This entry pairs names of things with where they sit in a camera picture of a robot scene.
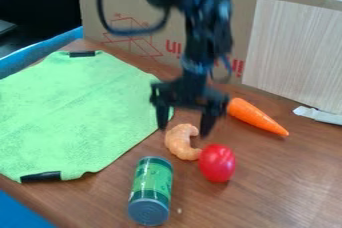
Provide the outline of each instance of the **orange carrot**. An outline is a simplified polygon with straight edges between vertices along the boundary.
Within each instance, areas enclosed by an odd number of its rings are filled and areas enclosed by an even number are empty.
[[[227,106],[227,112],[239,120],[255,127],[288,136],[289,132],[255,106],[241,98],[233,98]]]

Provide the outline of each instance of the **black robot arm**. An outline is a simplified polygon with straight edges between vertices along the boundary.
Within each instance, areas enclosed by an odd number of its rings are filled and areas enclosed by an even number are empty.
[[[171,8],[181,11],[186,20],[186,47],[181,58],[180,78],[152,85],[151,103],[157,110],[160,129],[168,123],[170,107],[199,110],[203,113],[201,136],[210,133],[217,118],[226,114],[227,95],[207,87],[207,77],[218,58],[226,60],[233,40],[230,29],[231,0],[147,0],[164,10],[163,19],[147,29],[123,30],[110,27],[105,18],[102,0],[97,0],[98,14],[103,26],[116,35],[137,35],[155,32],[167,22]]]

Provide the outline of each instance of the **toy red apple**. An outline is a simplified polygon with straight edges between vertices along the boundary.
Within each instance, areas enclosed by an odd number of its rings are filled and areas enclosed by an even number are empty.
[[[199,168],[209,181],[227,182],[234,174],[235,155],[224,145],[210,144],[200,155]]]

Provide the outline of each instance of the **green cloth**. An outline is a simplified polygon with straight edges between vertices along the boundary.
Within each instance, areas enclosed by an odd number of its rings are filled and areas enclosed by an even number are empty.
[[[157,129],[156,78],[113,56],[55,52],[0,80],[0,173],[98,172]]]

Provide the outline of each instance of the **green can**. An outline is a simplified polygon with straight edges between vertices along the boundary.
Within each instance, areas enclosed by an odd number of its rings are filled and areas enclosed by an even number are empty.
[[[128,215],[141,225],[156,226],[169,217],[173,168],[161,157],[138,161],[129,197]]]

